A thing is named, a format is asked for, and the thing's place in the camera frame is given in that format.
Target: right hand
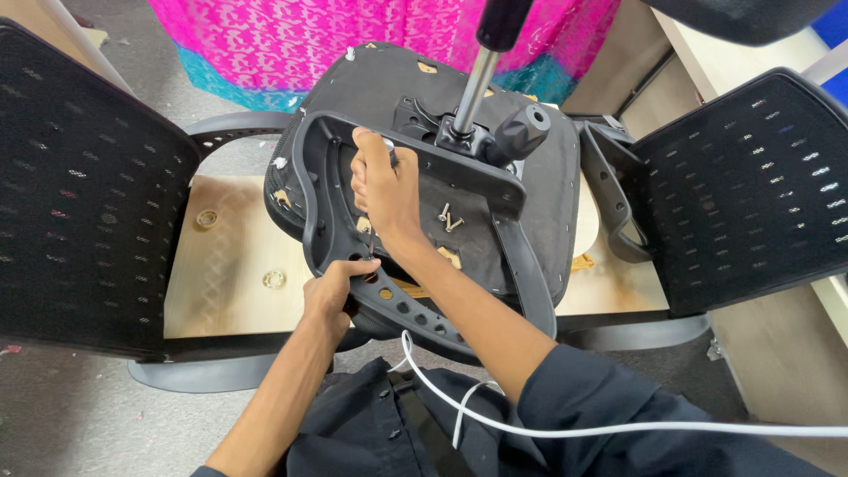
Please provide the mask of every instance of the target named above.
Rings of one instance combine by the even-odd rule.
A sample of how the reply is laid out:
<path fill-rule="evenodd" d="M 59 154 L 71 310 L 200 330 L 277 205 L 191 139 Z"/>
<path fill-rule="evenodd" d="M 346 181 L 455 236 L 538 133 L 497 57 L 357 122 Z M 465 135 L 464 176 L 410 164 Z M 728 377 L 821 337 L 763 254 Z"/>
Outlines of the right hand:
<path fill-rule="evenodd" d="M 371 226 L 389 253 L 408 240 L 424 239 L 418 213 L 418 155 L 395 148 L 392 168 L 382 137 L 357 127 L 352 134 L 360 149 L 350 162 L 356 208 L 368 214 Z"/>

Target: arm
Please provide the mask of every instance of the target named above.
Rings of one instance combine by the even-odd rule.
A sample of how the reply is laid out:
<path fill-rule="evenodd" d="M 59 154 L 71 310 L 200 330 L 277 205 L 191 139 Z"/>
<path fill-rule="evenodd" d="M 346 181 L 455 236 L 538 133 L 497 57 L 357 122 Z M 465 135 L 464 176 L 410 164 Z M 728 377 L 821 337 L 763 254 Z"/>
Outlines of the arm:
<path fill-rule="evenodd" d="M 334 261 L 304 285 L 304 315 L 265 379 L 206 466 L 228 477 L 264 477 L 298 435 L 338 342 L 350 326 L 342 312 L 350 277 L 380 261 Z"/>
<path fill-rule="evenodd" d="M 360 148 L 351 162 L 356 205 L 398 264 L 427 290 L 444 315 L 477 353 L 506 395 L 518 402 L 525 382 L 556 346 L 544 333 L 456 270 L 427 241 L 418 214 L 418 158 L 396 148 L 389 165 L 382 139 L 354 130 Z"/>

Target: screwdriver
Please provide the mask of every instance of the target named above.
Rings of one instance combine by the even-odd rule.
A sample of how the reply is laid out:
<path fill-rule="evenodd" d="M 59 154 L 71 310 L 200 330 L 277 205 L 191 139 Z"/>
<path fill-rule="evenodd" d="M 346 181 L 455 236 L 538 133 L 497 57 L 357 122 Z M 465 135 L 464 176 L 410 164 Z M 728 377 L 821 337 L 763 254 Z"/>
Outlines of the screwdriver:
<path fill-rule="evenodd" d="M 398 156 L 394 154 L 394 143 L 391 139 L 382 139 L 383 143 L 386 144 L 386 149 L 388 149 L 388 163 L 391 167 L 394 167 L 395 164 L 398 163 Z M 371 224 L 371 236 L 368 238 L 368 260 L 374 258 L 374 224 Z"/>

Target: left hand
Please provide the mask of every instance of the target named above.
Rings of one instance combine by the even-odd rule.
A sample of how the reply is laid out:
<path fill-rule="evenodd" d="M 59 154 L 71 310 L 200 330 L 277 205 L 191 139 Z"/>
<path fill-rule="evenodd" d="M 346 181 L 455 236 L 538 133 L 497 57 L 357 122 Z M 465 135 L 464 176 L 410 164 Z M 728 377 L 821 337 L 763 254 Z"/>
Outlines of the left hand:
<path fill-rule="evenodd" d="M 350 317 L 342 311 L 350 293 L 350 278 L 374 272 L 380 259 L 369 261 L 336 260 L 321 278 L 310 278 L 304 284 L 304 319 L 321 320 L 330 332 L 332 343 L 337 345 L 350 327 Z"/>

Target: bolt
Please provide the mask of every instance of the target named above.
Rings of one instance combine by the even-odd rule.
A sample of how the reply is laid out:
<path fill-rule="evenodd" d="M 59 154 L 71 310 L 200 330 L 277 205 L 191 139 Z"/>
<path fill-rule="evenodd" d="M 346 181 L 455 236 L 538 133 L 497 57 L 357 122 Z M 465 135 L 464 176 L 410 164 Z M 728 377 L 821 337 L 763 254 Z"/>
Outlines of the bolt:
<path fill-rule="evenodd" d="M 457 228 L 457 227 L 459 227 L 461 223 L 464 223 L 464 222 L 462 221 L 462 217 L 460 217 L 460 220 L 456 221 L 456 222 L 454 223 L 454 225 L 448 225 L 448 226 L 447 226 L 447 228 L 445 228 L 444 230 L 445 230 L 445 232 L 453 232 L 453 231 L 454 231 L 454 229 L 455 229 L 455 228 Z"/>
<path fill-rule="evenodd" d="M 444 222 L 444 221 L 448 220 L 448 217 L 447 217 L 445 214 L 447 214 L 447 213 L 448 213 L 448 206 L 449 206 L 449 205 L 450 205 L 450 204 L 445 204 L 445 205 L 444 205 L 444 210 L 442 210 L 442 213 L 441 213 L 441 214 L 439 214 L 439 216 L 438 216 L 438 220 L 439 220 L 440 222 Z"/>

